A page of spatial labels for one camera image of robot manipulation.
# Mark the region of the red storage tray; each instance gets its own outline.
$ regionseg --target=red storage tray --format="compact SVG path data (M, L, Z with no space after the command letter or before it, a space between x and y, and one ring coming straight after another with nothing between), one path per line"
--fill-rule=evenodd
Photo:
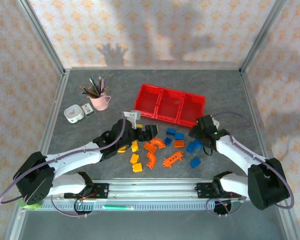
M134 109L141 111L141 115L155 118L162 88L143 84L134 103Z
M205 96L142 84L134 109L144 117L193 127L204 115L205 104Z
M180 91L163 89L155 119L176 124L184 95Z

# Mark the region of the green pen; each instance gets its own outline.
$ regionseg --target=green pen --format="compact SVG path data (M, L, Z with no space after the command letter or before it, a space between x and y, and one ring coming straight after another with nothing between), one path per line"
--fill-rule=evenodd
M102 206L105 210L133 210L133 206L114 206L114 205L104 205Z

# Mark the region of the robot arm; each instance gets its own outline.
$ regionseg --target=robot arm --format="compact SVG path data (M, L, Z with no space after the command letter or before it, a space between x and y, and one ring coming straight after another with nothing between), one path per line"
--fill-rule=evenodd
M256 154L239 143L228 131L218 130L217 126L219 123L210 115L200 117L189 136L201 141L203 148L209 148L211 154L216 151L228 157L247 175L238 176L230 171L218 174L212 182L217 193L240 194L260 210L290 197L281 179L263 164L271 166L286 180L281 163L276 158L266 159Z
M145 130L136 127L136 119L140 117L137 112L124 112L123 114L128 117L123 134L110 147L107 146L116 141L122 131L123 119L118 120L111 130L104 132L82 147L47 156L43 156L41 152L31 154L14 175L14 180L39 164L45 165L30 172L16 183L25 203L33 205L47 196L56 194L72 193L83 197L88 196L93 183L86 173L64 174L85 165L107 160L116 155L118 149L131 145L133 141L150 141L157 135L156 125L146 125Z

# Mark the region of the blue cube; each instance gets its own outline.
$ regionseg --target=blue cube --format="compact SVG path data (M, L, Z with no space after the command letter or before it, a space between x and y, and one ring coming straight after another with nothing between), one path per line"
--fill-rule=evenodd
M194 142L193 142L194 144L195 144L195 146L197 147L197 148L199 148L199 149L201 149L202 148L202 143L199 141L199 140L194 140Z
M186 151L189 153L193 153L195 151L196 145L193 142L190 142L188 147L186 148Z
M171 142L172 142L172 139L169 138L169 137L166 137L165 140L164 140L164 143L165 143L165 145L167 145L167 146L170 146Z
M183 133L176 133L174 135L174 139L175 140L184 140L185 139L185 135Z
M176 133L177 133L177 130L175 130L174 128L167 128L166 129L166 134L167 135L172 135L172 136L174 136L174 135L176 135Z
M190 161L190 166L194 169L201 163L200 159L198 157L195 157Z

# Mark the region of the pen holder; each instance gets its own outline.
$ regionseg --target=pen holder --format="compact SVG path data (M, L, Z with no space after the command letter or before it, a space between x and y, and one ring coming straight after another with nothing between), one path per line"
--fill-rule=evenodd
M105 93L98 98L90 98L93 107L98 111L105 110L109 106L110 99L111 97Z

